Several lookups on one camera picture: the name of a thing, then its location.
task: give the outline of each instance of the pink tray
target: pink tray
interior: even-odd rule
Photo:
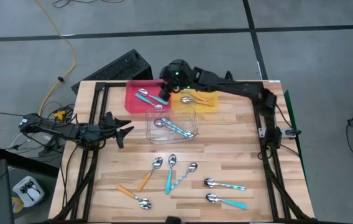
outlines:
[[[126,85],[126,100],[124,102],[125,109],[130,113],[145,113],[147,110],[153,109],[152,105],[140,100],[135,94],[138,93],[140,88],[144,88],[150,95],[158,96],[161,90],[160,85],[162,83],[162,80],[128,81]],[[171,109],[171,100],[168,101],[168,105],[163,105],[149,96],[146,96],[146,98],[155,105],[162,105],[163,110]]]

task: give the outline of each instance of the clear plastic container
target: clear plastic container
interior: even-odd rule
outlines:
[[[187,106],[178,110],[155,110],[150,109],[145,114],[146,117],[146,138],[152,144],[172,144],[179,142],[192,141],[198,133],[196,111],[193,107]],[[175,126],[182,129],[185,134],[173,131],[172,125],[162,121],[172,122]]]

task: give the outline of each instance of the wooden tabletop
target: wooden tabletop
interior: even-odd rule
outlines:
[[[94,86],[94,81],[81,82],[74,110],[81,123],[88,122]],[[264,81],[264,86],[277,95],[278,105],[289,119],[280,82]],[[124,149],[119,149],[112,139],[99,152],[89,222],[164,222],[168,215],[181,217],[184,222],[272,221],[264,168],[257,158],[260,147],[254,112],[248,98],[219,92],[217,113],[197,114],[199,133],[192,142],[153,145],[145,136],[144,114],[129,114],[124,109],[125,90],[125,87],[110,88],[106,111],[111,111],[118,119],[132,120],[131,126],[135,129],[125,138]],[[279,127],[288,127],[278,111],[276,120]],[[294,140],[283,139],[282,144],[297,151]],[[63,170],[74,148],[73,142],[67,142],[62,159]],[[197,162],[198,168],[194,173],[189,173],[170,195],[166,195],[164,188],[170,154],[177,156],[172,172],[173,183],[186,172],[189,163]],[[69,198],[75,190],[81,155],[82,149],[77,149],[70,161],[67,180]],[[278,150],[278,155],[287,192],[302,211],[313,217],[300,158],[284,148]],[[159,156],[165,162],[153,173],[144,189],[138,192],[138,185],[150,172],[152,161]],[[245,186],[247,190],[210,189],[203,185],[207,177],[219,183]],[[148,198],[152,209],[141,209],[138,201],[117,191],[117,184],[138,197]],[[277,190],[275,192],[282,217],[280,196]],[[219,202],[209,203],[205,199],[208,193],[246,203],[249,209],[242,210]],[[50,218],[62,209],[62,196],[63,184],[59,174]],[[83,200],[80,200],[78,217],[82,216]]]

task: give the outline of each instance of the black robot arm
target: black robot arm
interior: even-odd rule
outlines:
[[[52,119],[41,118],[37,113],[27,114],[19,124],[22,133],[47,133],[73,141],[87,150],[97,147],[100,141],[109,138],[116,138],[119,148],[123,148],[124,137],[134,128],[117,129],[129,124],[131,121],[121,121],[112,117],[111,112],[107,112],[104,119],[98,125],[73,124],[73,119],[67,123],[59,123]]]

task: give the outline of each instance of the gray floor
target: gray floor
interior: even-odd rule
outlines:
[[[248,27],[240,0],[71,2],[63,9],[55,9],[51,1],[41,2],[62,34]],[[249,3],[256,27],[353,24],[351,0]],[[33,1],[0,0],[0,37],[54,34]],[[345,139],[346,120],[353,116],[353,30],[259,33],[258,37],[268,78],[281,80],[290,91],[296,122],[303,131],[301,147],[316,217],[353,223],[353,154]],[[260,78],[248,33],[73,39],[71,43],[77,66],[50,99],[63,105],[75,100],[72,84],[130,49],[151,64],[156,78],[176,58],[220,75],[230,70],[238,79]],[[38,111],[71,61],[70,49],[62,40],[0,42],[0,111]],[[48,107],[51,111],[56,105]],[[9,147],[19,121],[0,115],[0,147]],[[42,136],[37,138],[44,142]],[[353,129],[350,139],[353,146]],[[26,154],[36,155],[37,151]],[[43,209],[18,223],[42,221],[49,203],[50,198]]]

